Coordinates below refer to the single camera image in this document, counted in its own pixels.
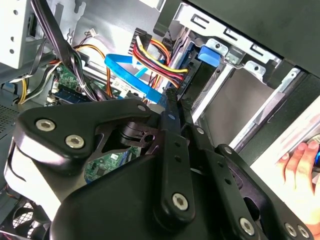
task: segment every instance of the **cable connector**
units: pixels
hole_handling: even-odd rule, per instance
[[[132,55],[133,51],[134,51],[134,46],[136,44],[137,41],[137,36],[140,37],[143,48],[145,50],[148,49],[151,39],[152,39],[152,35],[148,34],[146,31],[140,29],[140,28],[136,28],[133,34],[133,38],[131,40],[131,44],[130,44],[130,48],[128,51],[128,54]]]
[[[91,34],[91,36],[94,38],[95,36],[97,36],[98,34],[96,33],[96,30],[94,28],[91,28],[89,30],[89,33]]]

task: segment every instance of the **blue plastic tab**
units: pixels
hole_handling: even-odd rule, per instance
[[[198,59],[201,61],[210,64],[213,67],[218,67],[220,64],[220,55],[219,53],[213,51],[207,46],[203,46],[198,54]]]
[[[132,56],[118,55],[118,54],[107,54],[104,63],[110,68],[110,70],[119,78],[126,81],[129,85],[138,89],[139,91],[146,94],[146,98],[158,103],[161,98],[161,93],[154,90],[152,87],[148,86],[142,82],[137,77],[133,76],[130,72],[125,70],[118,63],[132,64]]]

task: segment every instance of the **finger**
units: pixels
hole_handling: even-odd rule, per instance
[[[316,141],[310,142],[308,147],[305,149],[295,173],[295,184],[297,190],[310,191],[313,193],[311,174],[318,150],[319,144]]]
[[[303,156],[307,144],[302,142],[298,145],[296,150],[294,151],[292,157],[287,163],[284,171],[285,175],[285,185],[287,185],[290,189],[296,189],[296,171],[301,157]]]
[[[285,169],[289,162],[290,156],[289,153],[283,155],[282,158],[275,164],[276,167],[276,180],[279,180],[281,184],[284,184],[286,181]]]

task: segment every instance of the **human hand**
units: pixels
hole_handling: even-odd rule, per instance
[[[282,200],[310,229],[315,239],[320,239],[320,180],[313,185],[312,168],[318,150],[316,141],[309,145],[303,142],[291,158],[287,153],[276,163],[277,177],[284,191]]]

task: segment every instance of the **screw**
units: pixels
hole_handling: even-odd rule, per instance
[[[146,111],[146,108],[144,106],[138,105],[138,109],[140,109],[141,111]]]
[[[185,196],[180,193],[175,193],[172,196],[173,204],[181,211],[185,211],[188,209],[188,200]]]
[[[296,230],[289,224],[289,223],[285,223],[284,224],[285,226],[285,229],[289,232],[289,234],[292,236],[292,237],[296,237],[297,236],[297,232]]]
[[[232,154],[232,151],[229,147],[225,146],[224,150],[228,153],[228,154]]]
[[[44,132],[50,132],[56,128],[56,125],[53,121],[48,119],[40,119],[35,123],[36,127]]]
[[[168,114],[169,118],[171,118],[172,120],[175,120],[175,116],[171,115],[171,114]]]
[[[72,149],[81,149],[85,145],[85,140],[78,135],[70,135],[66,137],[65,143]]]
[[[300,233],[302,234],[302,236],[304,236],[306,239],[308,239],[310,236],[309,236],[309,233],[300,225],[298,225],[298,229],[300,231]]]
[[[202,128],[200,128],[200,127],[198,127],[196,130],[197,130],[200,134],[205,134],[205,131],[204,131]]]
[[[254,226],[252,226],[251,222],[248,221],[248,219],[242,217],[239,220],[241,228],[250,236],[253,236],[255,234]]]

